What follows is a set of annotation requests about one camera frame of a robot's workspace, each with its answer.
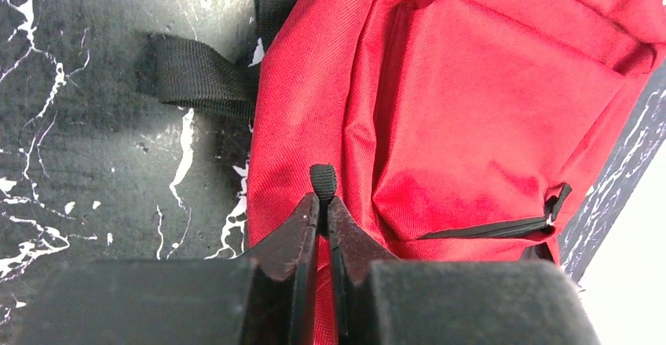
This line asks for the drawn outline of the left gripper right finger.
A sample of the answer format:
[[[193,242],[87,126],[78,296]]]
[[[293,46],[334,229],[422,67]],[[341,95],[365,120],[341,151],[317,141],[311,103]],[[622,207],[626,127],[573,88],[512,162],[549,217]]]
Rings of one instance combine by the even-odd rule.
[[[341,344],[596,344],[567,277],[549,262],[401,261],[328,205]]]

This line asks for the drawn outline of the red student backpack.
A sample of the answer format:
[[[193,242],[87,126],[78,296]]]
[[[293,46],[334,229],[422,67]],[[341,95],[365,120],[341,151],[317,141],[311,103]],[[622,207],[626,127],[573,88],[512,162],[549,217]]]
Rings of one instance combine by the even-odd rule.
[[[665,56],[661,0],[257,0],[256,9],[266,54],[253,67],[170,35],[149,37],[148,51],[163,103],[252,118],[248,250],[305,195],[318,198],[311,344],[341,344],[334,198],[401,261],[560,270],[558,235]]]

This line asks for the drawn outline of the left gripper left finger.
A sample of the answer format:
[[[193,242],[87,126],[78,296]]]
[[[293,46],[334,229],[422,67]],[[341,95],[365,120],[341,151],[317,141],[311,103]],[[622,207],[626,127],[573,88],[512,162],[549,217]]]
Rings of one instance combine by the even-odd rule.
[[[103,261],[58,272],[15,344],[311,344],[318,198],[229,260]]]

